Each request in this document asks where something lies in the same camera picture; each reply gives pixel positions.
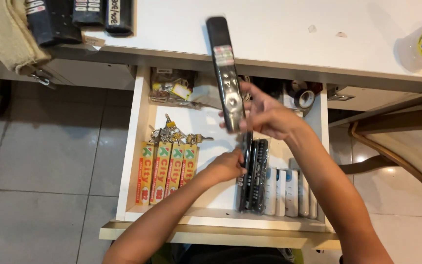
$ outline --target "open drawer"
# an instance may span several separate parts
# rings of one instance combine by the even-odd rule
[[[158,106],[150,103],[148,98],[149,91],[150,68],[139,66],[131,109],[116,221],[134,222],[150,208],[150,206],[135,205],[139,155],[141,154],[138,144],[150,139],[152,128],[160,128],[165,125],[166,113],[185,134],[200,133],[204,136],[214,137],[214,141],[204,141],[199,145],[197,172],[204,169],[219,154],[233,150],[237,144],[236,135],[228,135],[225,130],[219,128],[220,117],[217,109],[202,108],[201,110],[193,110]],[[325,149],[328,150],[328,117],[325,89],[316,97],[312,110],[305,117],[305,120],[317,133]],[[269,167],[288,168],[291,157],[293,156],[283,141],[271,139]],[[237,212],[234,204],[235,195],[236,184],[235,180],[232,180],[212,187],[198,198],[179,222],[179,227],[184,228],[184,230],[188,230],[185,228],[186,226],[193,226],[194,231],[192,233],[194,235],[190,235],[190,240],[181,237],[180,243],[197,243],[196,240],[199,238],[196,238],[196,229],[200,229],[200,227],[203,228],[203,232],[207,232],[204,230],[213,230],[210,227],[215,227],[214,230],[219,230],[219,232],[224,230],[221,228],[240,229],[242,231],[241,236],[245,236],[247,232],[251,235],[256,232],[252,231],[255,229],[260,230],[258,234],[263,236],[265,231],[268,231],[268,236],[273,236],[274,230],[298,231],[296,233],[310,231],[318,232],[310,233],[311,238],[319,235],[318,239],[322,241],[327,238],[327,233],[333,233],[333,229],[320,207],[318,208],[317,219],[258,216],[251,213]],[[108,230],[107,226],[108,224],[103,228],[104,234]],[[119,235],[118,231],[114,231],[113,234]],[[249,245],[248,242],[235,241],[236,245]],[[264,246],[259,242],[255,242],[255,245]]]

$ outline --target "cloth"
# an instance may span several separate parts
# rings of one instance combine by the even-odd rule
[[[0,61],[19,75],[31,74],[51,58],[27,25],[24,0],[0,0]]]
[[[179,264],[208,263],[282,263],[292,264],[275,248],[233,247],[193,244],[179,260]]]

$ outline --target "person's right hand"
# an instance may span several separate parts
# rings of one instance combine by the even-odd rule
[[[293,129],[306,125],[292,110],[254,84],[240,82],[240,88],[241,91],[248,92],[252,96],[252,101],[244,103],[244,109],[248,111],[248,114],[247,118],[239,124],[242,131],[245,129],[256,131],[277,140],[284,140]],[[220,127],[224,128],[224,123],[220,123]]]

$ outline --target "wooden chair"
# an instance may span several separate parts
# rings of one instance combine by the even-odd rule
[[[349,135],[380,155],[352,165],[346,174],[401,166],[422,183],[422,110],[374,116],[351,123]]]

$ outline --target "towel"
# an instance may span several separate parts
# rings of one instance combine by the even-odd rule
[[[19,75],[31,74],[51,58],[27,25],[24,0],[0,0],[0,61]]]

